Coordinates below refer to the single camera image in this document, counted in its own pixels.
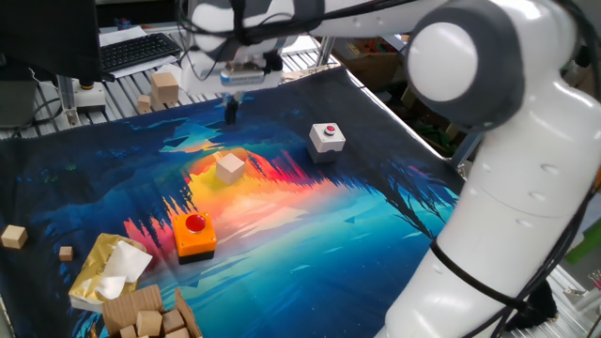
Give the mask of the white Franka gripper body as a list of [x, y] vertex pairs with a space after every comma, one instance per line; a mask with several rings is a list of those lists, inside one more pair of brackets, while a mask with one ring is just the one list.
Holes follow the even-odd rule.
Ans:
[[282, 49], [217, 48], [209, 55], [191, 48], [181, 58], [180, 86], [191, 94], [255, 91], [282, 79]]

